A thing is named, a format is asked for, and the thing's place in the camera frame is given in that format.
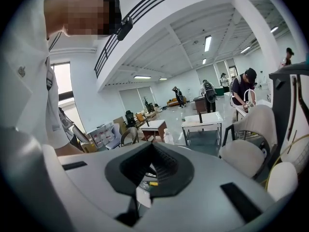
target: black office chair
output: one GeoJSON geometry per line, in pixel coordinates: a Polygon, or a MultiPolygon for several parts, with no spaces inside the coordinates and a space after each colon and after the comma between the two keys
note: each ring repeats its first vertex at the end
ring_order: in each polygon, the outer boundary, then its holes
{"type": "Polygon", "coordinates": [[[127,120],[126,124],[127,128],[136,126],[136,121],[134,120],[134,114],[130,110],[126,111],[126,120],[127,120]]]}

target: white ceiling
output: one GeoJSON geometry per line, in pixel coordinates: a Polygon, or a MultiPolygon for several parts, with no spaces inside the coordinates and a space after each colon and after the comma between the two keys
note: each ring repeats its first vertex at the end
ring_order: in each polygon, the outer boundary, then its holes
{"type": "MultiPolygon", "coordinates": [[[[251,0],[270,28],[278,26],[278,35],[287,26],[269,0],[251,0]]],[[[206,8],[194,14],[185,14],[178,21],[161,29],[141,45],[110,79],[107,85],[158,81],[172,77],[214,61],[238,55],[245,47],[258,47],[252,30],[238,11],[230,4],[206,8]],[[210,50],[204,52],[205,37],[211,35],[210,50]],[[151,79],[134,79],[135,75],[149,75],[151,79]]]]}

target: white sleeve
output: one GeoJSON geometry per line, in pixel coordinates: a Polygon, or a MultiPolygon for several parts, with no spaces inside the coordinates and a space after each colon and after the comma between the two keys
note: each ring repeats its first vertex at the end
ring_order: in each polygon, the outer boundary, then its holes
{"type": "Polygon", "coordinates": [[[53,85],[48,91],[48,101],[46,107],[46,131],[49,144],[54,148],[61,148],[69,143],[69,139],[63,130],[60,117],[58,114],[58,85],[54,71],[49,67],[49,70],[54,74],[53,85]]]}

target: yellow cable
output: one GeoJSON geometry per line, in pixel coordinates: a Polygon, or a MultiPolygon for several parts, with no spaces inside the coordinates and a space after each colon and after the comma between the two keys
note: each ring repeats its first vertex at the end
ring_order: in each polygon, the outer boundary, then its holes
{"type": "Polygon", "coordinates": [[[303,138],[306,138],[306,137],[309,137],[309,134],[306,134],[304,136],[301,136],[300,138],[297,138],[294,142],[292,142],[289,146],[287,146],[285,148],[285,150],[279,155],[279,157],[276,159],[274,165],[272,166],[272,168],[270,169],[269,171],[269,175],[268,175],[268,178],[266,180],[266,185],[265,185],[265,189],[267,190],[267,187],[268,187],[268,181],[269,181],[269,177],[270,177],[270,173],[271,171],[273,170],[273,168],[276,166],[277,162],[279,161],[279,159],[281,158],[281,156],[289,149],[289,147],[291,147],[293,144],[297,143],[299,140],[303,139],[303,138]]]}

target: white table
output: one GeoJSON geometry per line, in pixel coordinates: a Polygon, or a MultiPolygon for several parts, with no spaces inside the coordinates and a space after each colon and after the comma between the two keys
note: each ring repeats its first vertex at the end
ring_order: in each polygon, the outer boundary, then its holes
{"type": "Polygon", "coordinates": [[[191,131],[218,131],[219,145],[221,145],[222,138],[222,122],[223,119],[219,112],[202,114],[202,123],[199,122],[199,116],[186,116],[185,121],[182,123],[183,135],[185,144],[188,145],[188,136],[191,131]]]}
{"type": "MultiPolygon", "coordinates": [[[[266,105],[269,106],[270,108],[272,108],[271,103],[265,100],[258,100],[256,102],[256,105],[266,105]]],[[[235,106],[236,108],[236,115],[237,115],[237,121],[238,121],[238,114],[240,114],[241,116],[245,117],[248,113],[245,112],[243,106],[235,106]]]]}
{"type": "Polygon", "coordinates": [[[166,127],[165,120],[153,120],[153,121],[148,121],[149,126],[147,123],[143,124],[140,128],[141,131],[144,134],[145,140],[147,141],[148,138],[151,136],[154,136],[155,138],[155,133],[158,132],[159,136],[161,137],[162,141],[164,142],[164,129],[166,127]]]}

